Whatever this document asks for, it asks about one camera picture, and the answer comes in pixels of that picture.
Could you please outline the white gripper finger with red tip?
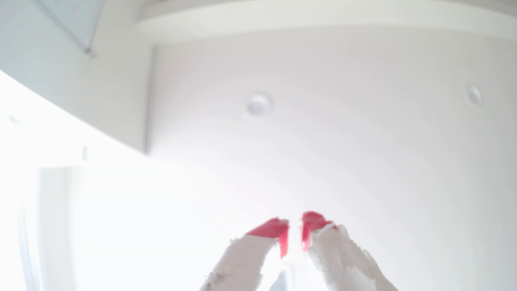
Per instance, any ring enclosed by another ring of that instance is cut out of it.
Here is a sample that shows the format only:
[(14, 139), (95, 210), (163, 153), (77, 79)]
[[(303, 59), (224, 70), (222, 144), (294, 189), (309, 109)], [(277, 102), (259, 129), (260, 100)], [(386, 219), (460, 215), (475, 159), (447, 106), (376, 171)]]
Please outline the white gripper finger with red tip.
[(301, 217), (301, 246), (327, 290), (397, 290), (370, 253), (351, 239), (346, 227), (307, 211)]
[(269, 219), (230, 242), (200, 290), (269, 290), (288, 253), (289, 220)]

